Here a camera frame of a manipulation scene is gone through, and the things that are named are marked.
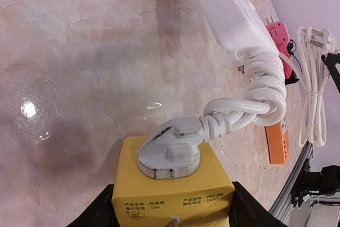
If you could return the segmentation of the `long white power strip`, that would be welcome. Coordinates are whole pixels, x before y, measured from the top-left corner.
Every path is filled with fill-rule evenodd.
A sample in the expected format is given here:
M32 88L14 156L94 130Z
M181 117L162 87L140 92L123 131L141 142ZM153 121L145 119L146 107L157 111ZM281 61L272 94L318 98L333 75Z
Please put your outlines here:
M279 52L250 0L199 0L217 43L241 65L260 55L278 62Z

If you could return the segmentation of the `orange power strip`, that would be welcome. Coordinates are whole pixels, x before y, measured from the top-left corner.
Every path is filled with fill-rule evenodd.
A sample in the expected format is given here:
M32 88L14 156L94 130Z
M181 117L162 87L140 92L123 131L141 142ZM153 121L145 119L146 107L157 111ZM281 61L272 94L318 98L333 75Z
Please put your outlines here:
M290 158L290 140L286 116L275 125L265 127L269 161L272 165L285 165Z

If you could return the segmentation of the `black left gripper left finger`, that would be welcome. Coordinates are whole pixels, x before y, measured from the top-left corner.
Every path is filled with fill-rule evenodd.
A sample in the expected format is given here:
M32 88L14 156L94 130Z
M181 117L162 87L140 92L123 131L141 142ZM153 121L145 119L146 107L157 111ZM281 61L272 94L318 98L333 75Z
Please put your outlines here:
M67 227L118 227L118 220L112 205L114 184L107 185L95 200Z

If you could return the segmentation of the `yellow cube socket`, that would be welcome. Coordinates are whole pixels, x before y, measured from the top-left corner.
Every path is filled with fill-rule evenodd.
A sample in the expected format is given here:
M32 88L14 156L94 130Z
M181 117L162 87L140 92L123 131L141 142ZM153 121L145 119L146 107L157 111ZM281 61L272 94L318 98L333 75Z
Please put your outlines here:
M120 226L227 226L234 186L210 144L189 177L155 180L138 167L145 136L124 140L112 205Z

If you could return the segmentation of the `pink plug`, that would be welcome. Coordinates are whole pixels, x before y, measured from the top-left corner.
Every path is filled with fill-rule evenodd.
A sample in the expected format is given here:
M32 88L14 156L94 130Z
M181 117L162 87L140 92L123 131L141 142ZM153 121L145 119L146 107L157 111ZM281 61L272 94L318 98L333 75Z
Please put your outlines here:
M283 21L269 22L267 20L266 28L279 52L291 60L291 52L294 44L291 42L290 34L285 23ZM299 79L293 69L284 60L282 60L282 63L284 67L285 84L290 85L297 83Z

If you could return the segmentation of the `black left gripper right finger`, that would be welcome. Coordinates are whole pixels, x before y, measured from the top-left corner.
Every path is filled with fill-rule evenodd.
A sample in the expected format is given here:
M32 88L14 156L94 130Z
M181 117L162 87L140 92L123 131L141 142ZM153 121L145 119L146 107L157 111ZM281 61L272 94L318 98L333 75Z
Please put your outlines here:
M228 220L232 227L286 227L271 215L239 182L232 182L235 190Z

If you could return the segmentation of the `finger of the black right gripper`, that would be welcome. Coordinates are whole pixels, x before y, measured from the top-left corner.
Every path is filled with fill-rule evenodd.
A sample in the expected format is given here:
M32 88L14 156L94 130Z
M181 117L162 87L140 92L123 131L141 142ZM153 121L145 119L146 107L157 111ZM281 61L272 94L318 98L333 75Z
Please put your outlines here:
M336 65L339 64L339 53L338 54L328 53L327 55L322 55L321 59L324 65L329 70L330 75L334 81L334 84L337 87L338 92L340 93L340 74L336 67Z

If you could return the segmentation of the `black plug with cable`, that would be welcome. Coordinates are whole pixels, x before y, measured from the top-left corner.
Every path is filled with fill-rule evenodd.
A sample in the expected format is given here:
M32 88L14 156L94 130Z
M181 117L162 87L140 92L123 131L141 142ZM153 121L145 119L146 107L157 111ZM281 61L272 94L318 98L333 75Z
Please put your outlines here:
M293 39L291 39L289 41L289 43L287 44L286 48L287 48L289 55L292 56L296 60L296 62L298 63L301 73L303 73L302 66L301 66L299 60L297 59L297 57L294 55L295 51L297 50L297 45L296 45L295 41Z

